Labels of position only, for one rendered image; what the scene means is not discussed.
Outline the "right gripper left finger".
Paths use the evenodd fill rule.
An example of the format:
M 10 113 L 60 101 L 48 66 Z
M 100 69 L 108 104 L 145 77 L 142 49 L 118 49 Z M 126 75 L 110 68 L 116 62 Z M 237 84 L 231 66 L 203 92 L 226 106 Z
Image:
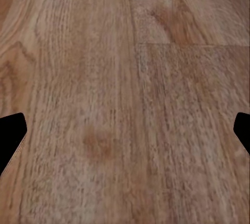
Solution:
M 23 113 L 0 118 L 0 175 L 26 133 L 27 125 Z

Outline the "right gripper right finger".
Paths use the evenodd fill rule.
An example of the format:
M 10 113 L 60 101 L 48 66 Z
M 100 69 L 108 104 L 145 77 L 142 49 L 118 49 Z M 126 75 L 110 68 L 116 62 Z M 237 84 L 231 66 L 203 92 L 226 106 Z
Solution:
M 233 130 L 250 154 L 250 115 L 241 112 L 238 113 Z

